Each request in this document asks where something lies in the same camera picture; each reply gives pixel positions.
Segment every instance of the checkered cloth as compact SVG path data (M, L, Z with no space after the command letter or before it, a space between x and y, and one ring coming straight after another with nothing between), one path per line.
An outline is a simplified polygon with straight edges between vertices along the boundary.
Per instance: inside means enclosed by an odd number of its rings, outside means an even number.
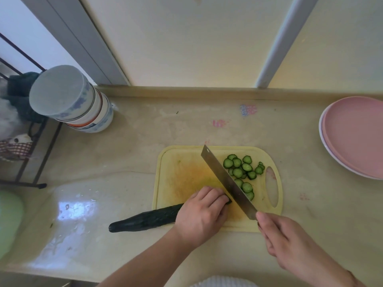
M8 162L24 160L30 156L32 142L10 143L12 139L0 141L0 159Z

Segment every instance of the sliced cucumber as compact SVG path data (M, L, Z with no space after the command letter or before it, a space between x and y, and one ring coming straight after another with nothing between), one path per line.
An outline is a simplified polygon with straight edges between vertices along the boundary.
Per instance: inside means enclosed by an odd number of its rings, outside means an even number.
M250 171L247 173L247 177L250 179L250 180L253 180L255 178L257 178L257 174L255 171Z
M245 193L245 194L246 194L247 198L248 198L250 201L253 200L253 198L254 198L254 193L253 193L253 192L251 192L251 193Z
M233 175L236 178L241 178L242 175L243 175L243 171L241 169L239 169L239 168L233 169Z
M247 164L247 163L243 163L243 164L242 164L242 169L243 169L244 171L246 171L246 172L249 172L249 171L252 171L252 170L253 170L253 168L251 167L251 165L250 165L250 164Z
M229 156L227 156L227 159L230 159L230 160L233 160L234 158L237 158L237 155L230 154Z
M242 161L243 161L244 163L247 163L247 164L251 164L251 163L253 162L253 160L251 159L251 157L250 157L249 155L246 155L246 156L242 159Z
M233 161L230 160L230 159L226 158L225 160L223 160L223 167L226 168L226 169L232 167L233 164L234 164Z
M233 158L232 161L233 161L233 163L234 163L234 167L235 167L235 168L240 167L241 164L242 164L242 161L241 161L241 159L239 159L239 158Z
M242 184L242 190L244 193L251 193L253 191L253 187L251 186L250 183L244 182Z
M238 185L239 188L242 187L242 184L243 184L242 179L237 178L237 179L234 180L234 182Z
M256 174L262 174L263 173L263 169L261 166L258 166L254 169L254 171L256 172Z

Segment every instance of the green container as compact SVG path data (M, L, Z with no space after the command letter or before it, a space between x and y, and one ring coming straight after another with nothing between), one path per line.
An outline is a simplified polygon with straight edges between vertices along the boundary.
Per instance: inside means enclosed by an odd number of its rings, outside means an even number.
M0 259L11 250L22 221L24 205L14 193L0 191Z

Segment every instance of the bowl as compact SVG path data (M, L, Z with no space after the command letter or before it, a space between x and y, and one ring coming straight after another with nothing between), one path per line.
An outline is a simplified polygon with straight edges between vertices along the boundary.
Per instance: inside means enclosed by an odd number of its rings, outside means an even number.
M94 119L92 123L85 127L71 127L75 130L82 131L84 133L97 133L106 129L113 120L113 108L108 98L101 93L103 99L102 109L100 114Z
M376 177L372 177L372 176L369 176L369 175L366 175L366 174L363 174L363 173L360 173L350 167L348 167L347 165L345 165L341 160L339 160L337 158L337 156L335 156L332 151L330 150L330 148L328 147L325 139L324 139L324 136L323 136L323 130L322 130L322 123L323 123L323 117L324 115L326 114L326 112L328 111L328 109L333 105L333 103L331 105L329 105L327 108L325 108L325 110L323 111L323 113L321 114L321 117L319 119L319 135L321 137L321 141L324 145L324 148L326 148L327 152L331 155L331 157L333 157L340 165L342 165L344 168L350 170L351 172L355 173L355 174L358 174L360 176L363 176L363 177L366 177L366 178L371 178L371 179L376 179L376 180L382 180L380 178L376 178Z
M86 125L89 125L91 122L93 122L97 116L99 115L102 108L102 95L99 91L96 91L95 94L95 101L90 107L89 111L81 116L80 118L67 122L69 126L72 127L84 127Z
M92 85L80 70L71 65L59 65L41 73L29 96L35 112L61 121L84 115L94 98Z

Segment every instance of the marble countertop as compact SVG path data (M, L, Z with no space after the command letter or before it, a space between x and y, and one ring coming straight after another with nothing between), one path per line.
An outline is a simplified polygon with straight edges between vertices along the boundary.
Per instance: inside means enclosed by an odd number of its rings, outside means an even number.
M169 229L108 232L111 222L151 209L161 150L206 143L264 149L282 179L282 214L367 286L381 285L383 182L349 172L326 152L318 121L328 103L111 100L118 112L105 131L62 128L40 179L46 189L15 190L26 215L1 270L103 280ZM280 269L259 233L219 232L167 286L186 287L211 275L242 277L261 287L306 286Z

